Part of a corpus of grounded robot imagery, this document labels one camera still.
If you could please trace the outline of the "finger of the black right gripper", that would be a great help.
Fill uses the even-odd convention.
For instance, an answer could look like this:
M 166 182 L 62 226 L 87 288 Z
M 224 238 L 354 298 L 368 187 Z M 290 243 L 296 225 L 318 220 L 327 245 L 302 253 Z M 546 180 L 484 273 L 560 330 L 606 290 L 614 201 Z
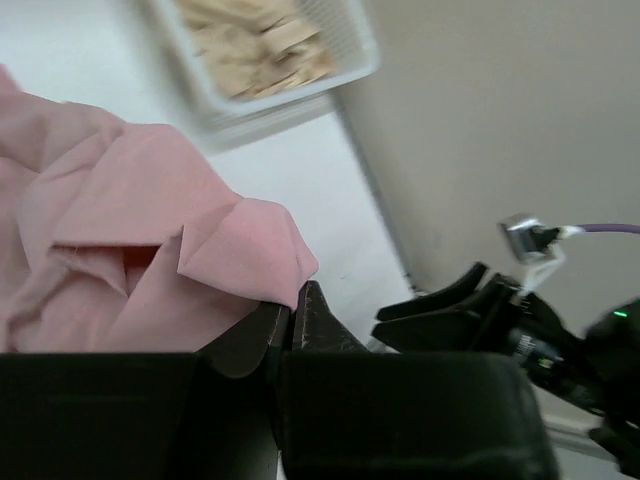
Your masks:
M 453 306 L 476 291 L 488 270 L 486 264 L 476 262 L 453 284 L 411 300 L 383 307 L 377 312 L 376 319 L 391 321 Z
M 380 321 L 372 336 L 400 353 L 464 351 L 481 323 L 473 312 L 438 310 Z

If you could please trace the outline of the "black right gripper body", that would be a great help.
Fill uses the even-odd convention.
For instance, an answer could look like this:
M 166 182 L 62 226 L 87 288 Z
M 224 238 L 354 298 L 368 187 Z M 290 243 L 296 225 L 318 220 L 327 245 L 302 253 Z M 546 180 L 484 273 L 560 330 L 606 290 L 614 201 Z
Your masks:
M 534 293 L 494 276 L 470 301 L 479 330 L 473 350 L 512 358 L 531 382 L 600 418 L 589 438 L 622 470 L 639 467 L 639 301 L 608 310 L 584 335 L 565 329 Z

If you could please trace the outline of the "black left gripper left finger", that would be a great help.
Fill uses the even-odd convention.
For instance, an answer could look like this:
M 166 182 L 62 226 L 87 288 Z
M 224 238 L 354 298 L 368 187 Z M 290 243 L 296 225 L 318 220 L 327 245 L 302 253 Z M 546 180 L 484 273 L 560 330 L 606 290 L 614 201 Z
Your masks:
M 226 378 L 245 378 L 262 363 L 286 333 L 291 310 L 262 302 L 245 318 L 198 351 L 204 361 Z

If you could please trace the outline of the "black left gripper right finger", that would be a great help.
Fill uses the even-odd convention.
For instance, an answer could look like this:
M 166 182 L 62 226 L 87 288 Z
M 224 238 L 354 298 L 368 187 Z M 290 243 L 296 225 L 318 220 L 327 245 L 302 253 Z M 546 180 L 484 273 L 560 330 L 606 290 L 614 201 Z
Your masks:
M 309 352 L 364 352 L 367 348 L 332 313 L 317 281 L 300 290 L 292 316 L 291 349 Z

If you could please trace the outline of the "pink trousers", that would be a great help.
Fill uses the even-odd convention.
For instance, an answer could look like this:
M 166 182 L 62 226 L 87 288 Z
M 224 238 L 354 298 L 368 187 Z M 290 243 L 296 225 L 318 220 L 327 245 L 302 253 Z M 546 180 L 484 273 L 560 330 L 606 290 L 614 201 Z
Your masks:
M 318 263 L 289 211 L 231 190 L 176 129 L 1 76 L 3 352 L 193 352 Z

